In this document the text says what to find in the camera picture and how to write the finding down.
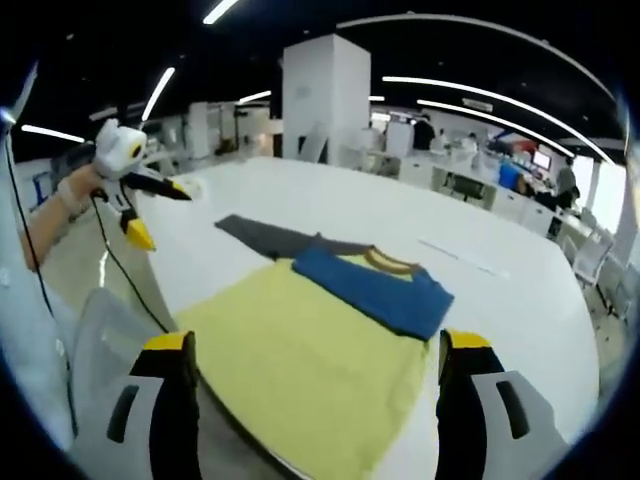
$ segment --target human arm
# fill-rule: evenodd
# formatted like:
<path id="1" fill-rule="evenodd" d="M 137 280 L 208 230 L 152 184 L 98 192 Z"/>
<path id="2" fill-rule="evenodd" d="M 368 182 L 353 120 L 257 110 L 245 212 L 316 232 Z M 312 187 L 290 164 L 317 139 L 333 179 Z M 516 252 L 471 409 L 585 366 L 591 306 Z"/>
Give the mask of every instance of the human arm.
<path id="1" fill-rule="evenodd" d="M 102 180 L 94 170 L 93 165 L 80 167 L 69 175 L 67 179 L 71 193 L 79 203 L 84 203 L 92 191 L 102 186 Z M 37 263 L 33 258 L 26 233 L 23 232 L 20 236 L 22 250 L 29 270 L 35 271 L 36 265 L 42 264 L 53 246 L 58 231 L 69 221 L 70 216 L 71 212 L 58 193 L 51 195 L 40 207 L 35 218 L 29 222 L 29 234 Z"/>

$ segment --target black cable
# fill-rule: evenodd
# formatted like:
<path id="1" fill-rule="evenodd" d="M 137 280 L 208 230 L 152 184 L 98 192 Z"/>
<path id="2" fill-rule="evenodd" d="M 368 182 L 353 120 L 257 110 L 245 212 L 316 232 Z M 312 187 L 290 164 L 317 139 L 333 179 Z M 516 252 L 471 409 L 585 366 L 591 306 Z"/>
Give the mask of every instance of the black cable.
<path id="1" fill-rule="evenodd" d="M 16 177 L 13 173 L 13 168 L 11 168 L 11 152 L 9 151 L 9 141 L 8 139 L 4 143 L 5 152 L 7 155 L 7 167 L 9 168 L 9 176 L 11 177 L 11 184 L 13 185 L 13 193 L 16 197 L 16 205 L 18 206 L 18 211 L 20 212 L 20 219 L 22 220 L 22 227 L 24 228 L 25 236 L 27 237 L 27 243 L 29 244 L 29 250 L 31 251 L 31 257 L 33 258 L 33 265 L 36 269 L 36 274 L 38 275 L 38 280 L 40 282 L 40 289 L 42 290 L 42 296 L 44 297 L 44 303 L 47 304 L 47 309 L 51 314 L 51 318 L 57 323 L 56 317 L 53 314 L 53 309 L 51 308 L 51 302 L 49 301 L 49 296 L 47 295 L 47 289 L 44 286 L 44 279 L 42 278 L 42 272 L 40 271 L 40 262 L 38 261 L 38 257 L 36 256 L 36 249 L 33 246 L 33 239 L 31 238 L 31 233 L 29 232 L 29 225 L 27 224 L 27 218 L 25 217 L 24 210 L 22 209 L 22 202 L 20 202 L 20 194 L 18 192 L 18 184 L 16 182 Z"/>
<path id="2" fill-rule="evenodd" d="M 113 261 L 118 266 L 118 268 L 120 269 L 122 274 L 125 276 L 125 278 L 129 282 L 129 285 L 131 285 L 131 288 L 133 289 L 133 292 L 136 294 L 136 297 L 138 297 L 138 300 L 140 300 L 140 304 L 146 310 L 146 312 L 149 314 L 151 319 L 158 325 L 158 327 L 160 327 L 160 330 L 162 330 L 164 333 L 169 333 L 169 330 L 167 330 L 167 328 L 164 325 L 162 325 L 160 320 L 158 320 L 158 317 L 156 317 L 153 314 L 153 312 L 151 312 L 151 310 L 149 309 L 147 304 L 142 299 L 142 295 L 140 295 L 140 292 L 138 291 L 138 288 L 136 287 L 135 283 L 133 283 L 133 280 L 131 280 L 131 277 L 129 276 L 127 271 L 124 269 L 124 267 L 122 266 L 122 264 L 120 263 L 118 258 L 113 254 L 113 251 L 111 250 L 111 247 L 109 246 L 109 239 L 107 238 L 107 233 L 106 233 L 106 231 L 104 229 L 104 225 L 102 223 L 102 217 L 100 217 L 100 212 L 98 211 L 98 206 L 96 205 L 96 201 L 95 201 L 95 198 L 93 196 L 91 196 L 91 203 L 93 203 L 93 208 L 96 211 L 96 217 L 98 218 L 98 225 L 100 226 L 100 234 L 102 235 L 102 240 L 104 241 L 104 246 L 107 249 L 107 252 L 109 252 L 109 255 L 111 255 L 111 258 L 113 258 Z"/>

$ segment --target floor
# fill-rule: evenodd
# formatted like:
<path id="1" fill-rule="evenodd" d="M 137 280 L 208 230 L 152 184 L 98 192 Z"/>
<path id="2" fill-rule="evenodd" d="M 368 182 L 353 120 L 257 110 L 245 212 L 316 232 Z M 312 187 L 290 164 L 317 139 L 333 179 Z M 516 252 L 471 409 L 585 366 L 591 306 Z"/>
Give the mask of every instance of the floor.
<path id="1" fill-rule="evenodd" d="M 165 325 L 171 325 L 166 307 L 151 275 L 146 255 L 125 242 L 115 219 L 106 208 L 100 207 L 99 212 L 105 221 L 107 236 L 118 260 L 125 266 L 155 316 Z M 148 318 L 130 284 L 107 254 L 93 208 L 63 232 L 61 239 L 43 265 L 43 275 L 47 283 L 78 314 L 81 313 L 90 292 L 102 286 L 115 293 L 135 312 Z M 626 326 L 617 318 L 607 314 L 595 291 L 587 290 L 585 299 L 591 312 L 596 335 L 601 373 L 601 398 L 605 399 L 617 383 L 627 347 Z M 204 478 L 281 478 L 278 469 L 265 463 L 237 437 L 221 412 L 207 400 L 207 395 L 205 391 L 199 392 L 203 409 L 201 448 L 208 452 L 201 457 Z M 221 453 L 219 456 L 212 456 L 212 451 Z M 240 470 L 238 470 L 239 463 L 243 465 Z"/>

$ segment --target shirt sleeve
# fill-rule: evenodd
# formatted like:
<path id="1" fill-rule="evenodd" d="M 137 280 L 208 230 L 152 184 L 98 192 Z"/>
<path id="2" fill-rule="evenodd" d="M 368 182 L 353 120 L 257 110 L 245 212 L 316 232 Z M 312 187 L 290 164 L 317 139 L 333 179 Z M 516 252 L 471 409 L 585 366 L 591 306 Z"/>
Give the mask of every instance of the shirt sleeve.
<path id="1" fill-rule="evenodd" d="M 295 258 L 312 245 L 321 246 L 336 255 L 360 255 L 371 246 L 329 240 L 320 234 L 306 235 L 268 223 L 230 215 L 215 224 L 260 255 L 277 260 Z"/>

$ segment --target white table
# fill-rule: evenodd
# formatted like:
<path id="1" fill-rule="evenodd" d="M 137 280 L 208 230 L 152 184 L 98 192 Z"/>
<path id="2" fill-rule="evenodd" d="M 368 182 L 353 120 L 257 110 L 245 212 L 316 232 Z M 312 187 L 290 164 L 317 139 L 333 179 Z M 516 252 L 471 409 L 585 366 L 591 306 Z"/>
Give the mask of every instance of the white table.
<path id="1" fill-rule="evenodd" d="M 518 370 L 550 402 L 566 441 L 577 440 L 590 422 L 598 396 L 596 341 L 556 244 L 455 199 L 324 165 L 255 158 L 177 180 L 199 191 L 194 202 L 137 197 L 158 248 L 149 255 L 151 268 L 172 314 L 270 264 L 214 228 L 228 214 L 375 243 L 419 262 L 455 295 L 445 326 L 485 336 L 505 368 Z M 434 459 L 418 426 L 434 408 L 432 397 L 418 399 L 377 478 L 433 477 L 437 450 Z"/>

